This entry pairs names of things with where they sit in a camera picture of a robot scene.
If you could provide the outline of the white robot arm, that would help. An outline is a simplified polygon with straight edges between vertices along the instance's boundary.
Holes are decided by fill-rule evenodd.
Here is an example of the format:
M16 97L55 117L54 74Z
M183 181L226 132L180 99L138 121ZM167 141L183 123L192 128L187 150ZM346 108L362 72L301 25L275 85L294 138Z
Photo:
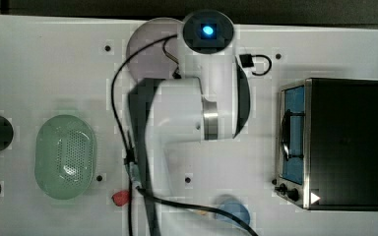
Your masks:
M248 120L250 87L236 58L236 30L216 10L188 15L177 29L179 79L143 79L127 101L137 160L133 187L143 197L151 236L235 236L234 216L202 217L202 206L171 192L165 147L235 138Z

